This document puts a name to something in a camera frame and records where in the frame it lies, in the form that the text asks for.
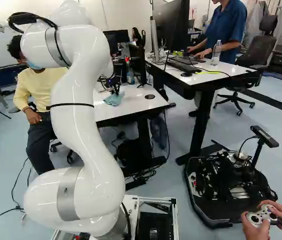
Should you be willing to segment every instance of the face mask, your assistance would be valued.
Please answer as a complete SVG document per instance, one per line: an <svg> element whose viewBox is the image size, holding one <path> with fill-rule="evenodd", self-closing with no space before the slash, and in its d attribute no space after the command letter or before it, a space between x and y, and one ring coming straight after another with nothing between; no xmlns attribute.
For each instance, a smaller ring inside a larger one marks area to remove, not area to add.
<svg viewBox="0 0 282 240"><path fill-rule="evenodd" d="M34 69L34 70L41 70L41 69L42 69L41 67L34 65L34 64L31 63L30 61L26 61L26 63L27 63L27 65L28 65L30 68L32 68L32 69Z"/></svg>

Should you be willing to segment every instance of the gray floor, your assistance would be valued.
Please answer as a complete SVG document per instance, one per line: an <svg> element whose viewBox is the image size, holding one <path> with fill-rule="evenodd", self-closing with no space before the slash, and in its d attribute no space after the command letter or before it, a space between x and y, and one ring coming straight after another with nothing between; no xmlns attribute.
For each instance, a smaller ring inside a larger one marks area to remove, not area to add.
<svg viewBox="0 0 282 240"><path fill-rule="evenodd" d="M261 85L253 89L269 97L282 101L282 81L275 78L264 78ZM196 214L193 212L185 183L183 181L182 167L175 163L175 158L186 153L189 149L194 120L188 117L188 112L193 110L193 102L184 100L169 89L170 100L177 103L177 107L168 110L167 124L171 140L171 155L168 163L157 170L157 174L148 181L148 184L133 189L129 194L145 197L176 197L179 204L179 235L181 240L238 240L244 239L241 224L233 228L210 230L207 229ZM222 94L230 94L226 89L221 90ZM208 123L208 129L204 139L204 146L210 144L210 139L215 139L230 149L237 149L242 141L252 136L249 130L251 125L260 125L268 131L279 143L280 147L269 149L263 148L257 168L268 178L271 187L278 193L279 202L282 203L282 111L262 102L256 101L257 106L250 109L243 105L244 114L236 116L236 108L233 104L220 105L213 110L212 118ZM16 175L26 159L25 146L27 140L28 123L22 112L15 113L12 120L0 115L0 212L15 205L11 200L10 191ZM134 125L124 126L118 130L126 131L129 138L137 137ZM100 130L104 142L114 152L111 141L115 139L116 130L104 128ZM245 150L250 154L254 153L256 140L246 143ZM51 158L56 167L67 166L65 156L67 149L60 146L57 153L52 153ZM15 198L20 203L22 195L26 190L26 178L30 163L20 175L19 182L15 188ZM0 217L0 239L6 240L49 240L53 230L40 226L26 218L21 222L22 214L13 211ZM273 240L282 239L282 231L276 227L271 228Z"/></svg>

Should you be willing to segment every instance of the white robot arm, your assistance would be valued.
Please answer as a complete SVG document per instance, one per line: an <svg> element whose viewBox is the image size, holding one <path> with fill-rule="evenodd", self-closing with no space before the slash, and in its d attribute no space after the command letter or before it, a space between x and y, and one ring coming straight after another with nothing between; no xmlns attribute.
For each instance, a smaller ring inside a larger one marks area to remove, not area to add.
<svg viewBox="0 0 282 240"><path fill-rule="evenodd" d="M69 67L52 90L51 120L58 139L82 158L84 167L38 176L25 193L24 209L50 228L120 238L115 235L126 228L120 208L124 176L99 135L93 106L96 81L113 74L109 45L77 2L66 1L49 20L57 29L37 20L24 32L21 50L39 67Z"/></svg>

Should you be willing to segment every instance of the man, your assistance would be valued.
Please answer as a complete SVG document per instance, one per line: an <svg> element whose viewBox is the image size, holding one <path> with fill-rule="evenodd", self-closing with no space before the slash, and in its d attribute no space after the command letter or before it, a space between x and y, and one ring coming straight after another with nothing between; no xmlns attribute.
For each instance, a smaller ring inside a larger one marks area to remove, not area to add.
<svg viewBox="0 0 282 240"><path fill-rule="evenodd" d="M14 36L7 50L19 64L28 66L18 75L13 97L15 106L22 110L30 123L26 153L34 169L40 175L54 169L49 156L50 140L55 136L51 124L50 92L54 84L66 73L66 68L40 68L29 62L21 52L21 36ZM27 100L32 95L37 112L29 107Z"/></svg>
<svg viewBox="0 0 282 240"><path fill-rule="evenodd" d="M203 47L206 49L198 54L197 57L203 59L205 56L211 58L213 47L217 40L222 41L222 52L220 61L234 64L238 47L240 46L247 18L247 9L240 0L213 0L214 4L220 3L214 11L211 23L205 32L207 37L204 41L196 46L188 47L188 52L199 50ZM196 93L195 105L199 106L201 93ZM189 113L190 117L196 116L196 111Z"/></svg>
<svg viewBox="0 0 282 240"><path fill-rule="evenodd" d="M261 208L263 204L270 204L276 209L271 208L271 212L279 218L277 227L282 230L282 205L270 200L262 201L258 208ZM260 228L254 227L246 218L247 212L242 213L241 219L243 223L243 232L246 236L246 240L270 240L270 222L265 220Z"/></svg>

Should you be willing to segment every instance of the man in blue shirt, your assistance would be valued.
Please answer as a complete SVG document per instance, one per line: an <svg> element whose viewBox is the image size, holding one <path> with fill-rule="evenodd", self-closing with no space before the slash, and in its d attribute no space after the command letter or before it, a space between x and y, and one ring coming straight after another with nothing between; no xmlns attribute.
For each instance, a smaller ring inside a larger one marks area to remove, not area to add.
<svg viewBox="0 0 282 240"><path fill-rule="evenodd" d="M247 18L247 9L240 0L212 0L221 5L215 9L211 23L206 30L207 37L196 46L188 47L188 52L206 47L206 50L196 54L200 58L210 55L217 40L222 41L220 61L234 64L238 47L243 38Z"/></svg>

